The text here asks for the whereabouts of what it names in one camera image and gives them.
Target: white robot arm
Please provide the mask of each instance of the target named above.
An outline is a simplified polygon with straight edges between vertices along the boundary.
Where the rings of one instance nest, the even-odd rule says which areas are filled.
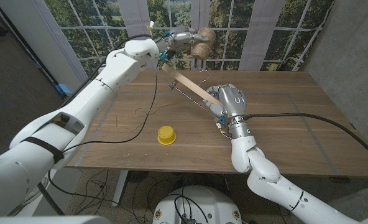
[[[169,59],[184,45],[199,40],[209,37],[186,28],[171,30],[157,42],[130,40],[124,49],[107,56],[103,71],[69,104],[25,126],[10,143],[10,150],[0,156],[0,216],[19,205],[52,167],[61,169],[71,161],[78,150],[75,146],[99,111],[146,69],[147,62]]]
[[[212,86],[208,92],[223,104],[205,102],[214,114],[227,114],[232,134],[232,164],[240,173],[251,170],[247,185],[255,194],[280,204],[305,223],[358,223],[291,183],[265,158],[243,119],[246,101],[241,90],[227,84]]]

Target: table surface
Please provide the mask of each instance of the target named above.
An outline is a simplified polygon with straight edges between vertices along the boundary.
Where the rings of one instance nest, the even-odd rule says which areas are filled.
[[[206,72],[180,71],[195,83]],[[169,90],[173,80],[158,71],[157,96],[138,138],[123,144],[83,145],[68,167],[174,172],[236,173],[231,142],[213,117],[194,102]],[[232,83],[243,90],[247,113],[311,113],[358,132],[305,72],[210,71],[207,89]],[[203,106],[202,99],[181,83],[177,88]],[[122,141],[137,134],[155,90],[155,71],[144,71],[122,87],[91,125],[86,141]],[[248,122],[257,146],[282,174],[368,177],[368,150],[341,129],[312,118],[252,118]],[[160,127],[171,126],[177,140],[159,144]]]

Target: yellow cup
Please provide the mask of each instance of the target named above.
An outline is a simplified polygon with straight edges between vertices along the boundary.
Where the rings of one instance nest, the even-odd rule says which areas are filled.
[[[164,146],[170,145],[176,141],[176,133],[170,126],[163,126],[158,131],[158,142]]]

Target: twine spool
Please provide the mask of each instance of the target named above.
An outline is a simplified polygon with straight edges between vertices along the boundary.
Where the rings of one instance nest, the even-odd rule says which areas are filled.
[[[209,40],[206,42],[196,41],[194,43],[194,47],[191,50],[191,55],[194,58],[206,60],[209,53],[211,52],[216,34],[214,34],[213,30],[208,28],[202,28],[199,31],[199,34],[209,37]]]

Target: table leg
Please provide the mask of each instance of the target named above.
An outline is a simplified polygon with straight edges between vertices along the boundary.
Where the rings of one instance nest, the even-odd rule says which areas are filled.
[[[115,194],[114,194],[114,198],[113,198],[114,202],[112,203],[112,206],[114,206],[114,207],[118,207],[119,204],[121,203],[122,193],[123,193],[124,188],[126,186],[127,174],[128,173],[129,173],[128,170],[121,170],[121,173],[119,174],[119,178],[117,180]]]

